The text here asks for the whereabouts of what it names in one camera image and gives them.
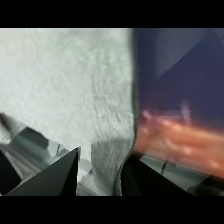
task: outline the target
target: gray textured surface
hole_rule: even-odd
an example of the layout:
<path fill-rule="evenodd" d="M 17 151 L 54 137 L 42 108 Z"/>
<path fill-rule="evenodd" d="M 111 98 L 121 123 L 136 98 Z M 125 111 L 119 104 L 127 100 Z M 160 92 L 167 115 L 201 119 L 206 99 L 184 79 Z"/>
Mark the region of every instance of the gray textured surface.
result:
<path fill-rule="evenodd" d="M 132 148 L 131 91 L 129 29 L 0 30 L 0 112 L 68 149 L 81 146 L 81 159 L 92 149 L 97 195 L 112 194 Z"/>

